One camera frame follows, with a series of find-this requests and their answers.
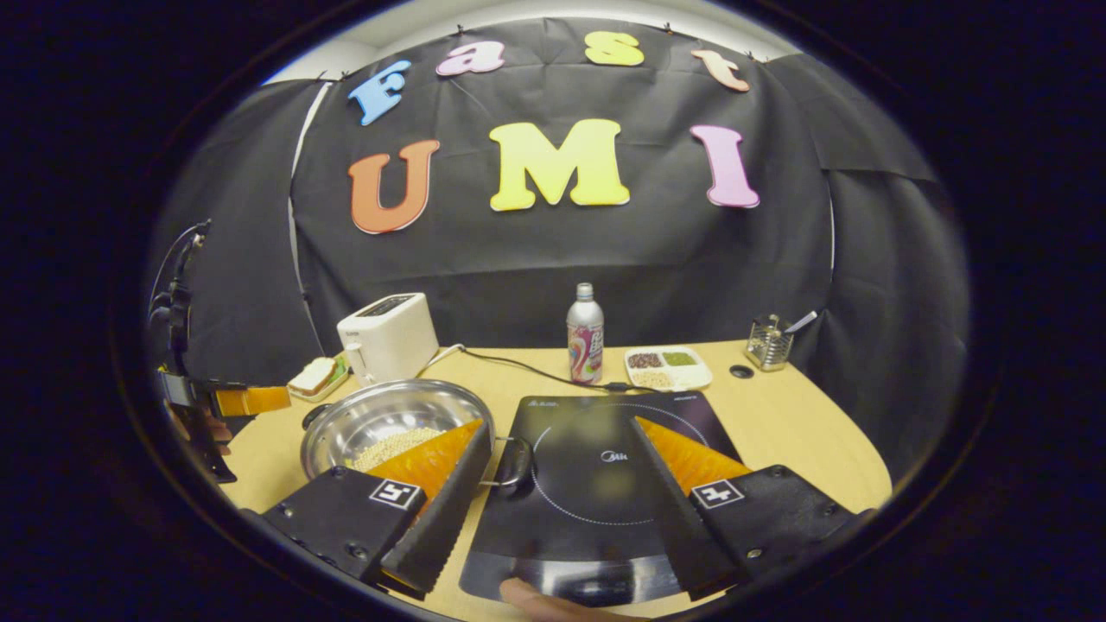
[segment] hand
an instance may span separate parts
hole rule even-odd
[[[648,622],[647,618],[619,615],[588,609],[564,599],[545,595],[522,579],[508,579],[499,584],[503,601],[522,610],[533,622]]]

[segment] letter m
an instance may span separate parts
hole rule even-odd
[[[556,148],[533,123],[500,125],[489,136],[499,143],[499,193],[491,197],[495,211],[533,207],[536,196],[526,189],[526,173],[550,205],[556,205],[577,172],[576,187],[568,196],[576,205],[623,205],[629,189],[618,179],[615,136],[622,127],[614,121],[585,118],[576,122]]]

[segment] plate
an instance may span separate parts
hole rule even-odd
[[[690,391],[714,380],[702,357],[682,345],[634,348],[626,351],[630,384],[658,391]]]

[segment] table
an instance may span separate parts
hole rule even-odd
[[[751,379],[731,375],[729,369],[733,364],[753,366],[743,354],[744,345],[743,340],[688,344],[699,353],[714,376],[713,382],[701,391],[745,465],[754,470],[775,464],[786,465],[854,512],[879,507],[886,501],[891,491],[887,468],[848,415],[790,364],[771,373],[757,370]],[[568,356],[564,349],[471,350],[479,354],[514,359],[545,372],[567,376]],[[603,382],[627,382],[622,363],[627,350],[605,350]],[[603,394],[460,352],[446,356],[424,371],[420,377],[452,382],[477,394],[491,411],[500,435],[511,429],[519,400],[523,396]],[[357,388],[357,382],[347,379],[324,402],[336,402]],[[293,397],[291,406],[262,413],[230,442],[232,453],[226,460],[238,476],[238,481],[225,484],[221,488],[236,506],[264,512],[307,483],[300,466],[301,423],[314,406],[316,404]],[[497,443],[486,479],[494,474],[501,454],[502,443]],[[469,508],[449,561],[426,600],[418,602],[399,594],[396,598],[461,620],[525,620],[505,603],[469,595],[458,587],[487,498],[488,489],[481,487]],[[680,593],[608,610],[655,618],[698,605],[710,598],[692,603],[687,594]]]

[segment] pink letter i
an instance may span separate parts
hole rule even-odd
[[[702,141],[710,160],[713,185],[707,190],[707,198],[714,205],[726,207],[757,207],[760,197],[749,187],[745,168],[741,164],[738,144],[741,134],[717,125],[692,125],[691,134]]]

